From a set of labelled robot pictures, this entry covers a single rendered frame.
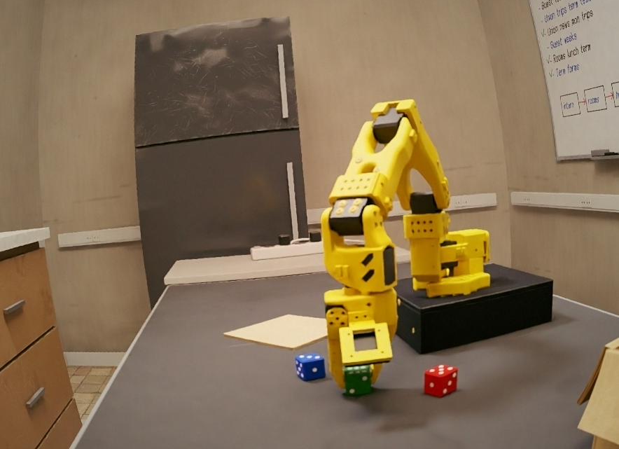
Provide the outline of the blue die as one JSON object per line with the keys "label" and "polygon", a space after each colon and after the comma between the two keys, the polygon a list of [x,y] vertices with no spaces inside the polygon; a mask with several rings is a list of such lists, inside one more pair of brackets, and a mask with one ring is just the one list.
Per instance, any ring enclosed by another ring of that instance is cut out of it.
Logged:
{"label": "blue die", "polygon": [[326,377],[324,358],[316,353],[295,357],[297,375],[304,381]]}

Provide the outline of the red die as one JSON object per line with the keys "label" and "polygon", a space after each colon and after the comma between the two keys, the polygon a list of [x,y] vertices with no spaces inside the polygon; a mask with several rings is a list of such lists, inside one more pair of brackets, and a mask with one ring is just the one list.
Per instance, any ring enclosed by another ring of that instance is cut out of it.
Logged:
{"label": "red die", "polygon": [[437,397],[457,389],[457,368],[439,365],[424,373],[424,393]]}

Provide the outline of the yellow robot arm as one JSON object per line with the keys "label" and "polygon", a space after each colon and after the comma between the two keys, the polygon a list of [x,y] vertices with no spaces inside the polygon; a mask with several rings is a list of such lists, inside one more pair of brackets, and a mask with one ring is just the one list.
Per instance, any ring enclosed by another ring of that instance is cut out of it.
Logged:
{"label": "yellow robot arm", "polygon": [[[338,177],[328,199],[332,208],[321,216],[328,273],[365,296],[397,285],[396,248],[382,222],[394,208],[396,193],[401,208],[412,211],[403,223],[415,291],[427,288],[430,298],[490,287],[483,272],[485,233],[449,233],[449,214],[442,212],[450,206],[449,184],[415,101],[379,103],[371,114],[374,121],[363,125],[346,174]],[[378,142],[386,148],[373,155]],[[413,192],[411,169],[432,191]],[[345,244],[344,236],[356,235],[364,235],[365,244]]]}

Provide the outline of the green die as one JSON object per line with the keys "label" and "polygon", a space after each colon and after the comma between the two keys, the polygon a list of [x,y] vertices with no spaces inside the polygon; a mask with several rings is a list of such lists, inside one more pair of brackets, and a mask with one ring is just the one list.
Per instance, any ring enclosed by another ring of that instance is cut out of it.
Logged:
{"label": "green die", "polygon": [[369,366],[345,368],[345,391],[347,396],[371,393]]}

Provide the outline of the beige flat mat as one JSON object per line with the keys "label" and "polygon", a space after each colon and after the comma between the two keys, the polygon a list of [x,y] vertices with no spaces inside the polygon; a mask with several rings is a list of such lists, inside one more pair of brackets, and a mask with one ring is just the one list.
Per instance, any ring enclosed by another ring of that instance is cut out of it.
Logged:
{"label": "beige flat mat", "polygon": [[327,338],[326,319],[286,315],[223,336],[251,343],[296,350]]}

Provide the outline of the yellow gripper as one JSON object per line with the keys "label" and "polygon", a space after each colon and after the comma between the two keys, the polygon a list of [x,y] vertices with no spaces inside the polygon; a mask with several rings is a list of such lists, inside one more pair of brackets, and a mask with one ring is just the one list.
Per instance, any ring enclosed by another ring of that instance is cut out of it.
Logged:
{"label": "yellow gripper", "polygon": [[345,389],[343,366],[371,365],[373,385],[383,363],[392,360],[390,344],[397,329],[396,292],[391,287],[365,296],[358,289],[344,288],[324,294],[330,372],[338,387]]}

